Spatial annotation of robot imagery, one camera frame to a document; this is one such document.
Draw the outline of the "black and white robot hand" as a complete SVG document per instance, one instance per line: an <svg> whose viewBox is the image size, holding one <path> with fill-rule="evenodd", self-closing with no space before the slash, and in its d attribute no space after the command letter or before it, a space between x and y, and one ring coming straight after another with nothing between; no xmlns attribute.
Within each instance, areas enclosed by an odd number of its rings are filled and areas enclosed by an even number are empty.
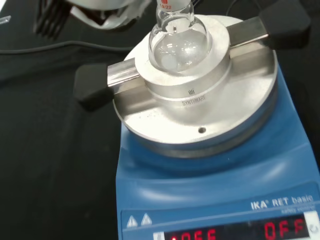
<svg viewBox="0 0 320 240"><path fill-rule="evenodd" d="M142 17L150 0L38 0L33 32L56 39L70 16L103 31L121 32Z"/></svg>

